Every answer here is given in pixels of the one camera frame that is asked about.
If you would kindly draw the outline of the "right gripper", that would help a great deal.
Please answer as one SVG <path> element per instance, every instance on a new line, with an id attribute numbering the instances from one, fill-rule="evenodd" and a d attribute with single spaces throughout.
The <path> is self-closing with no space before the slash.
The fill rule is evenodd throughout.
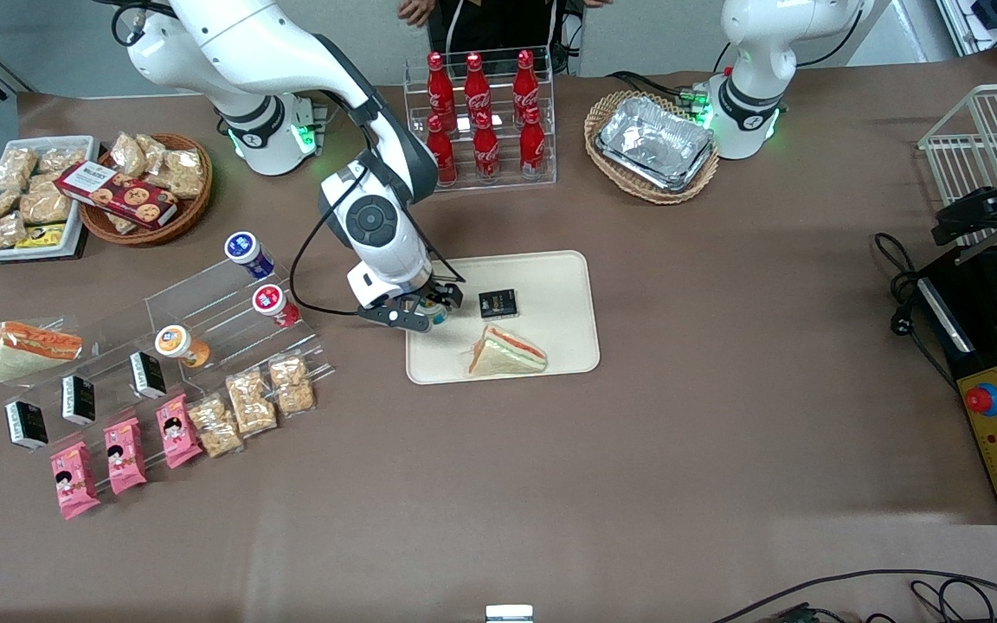
<path id="1" fill-rule="evenodd" d="M 420 272 L 402 283 L 381 279 L 376 275 L 375 269 L 364 261 L 360 261 L 347 273 L 347 281 L 361 308 L 388 306 L 392 300 L 401 299 L 401 308 L 404 312 L 420 316 L 432 314 L 432 301 L 423 296 L 430 292 L 433 281 L 433 263 L 429 259 L 423 261 Z M 451 309 L 460 309 L 463 298 L 463 292 L 456 283 L 433 284 L 435 303 Z"/>

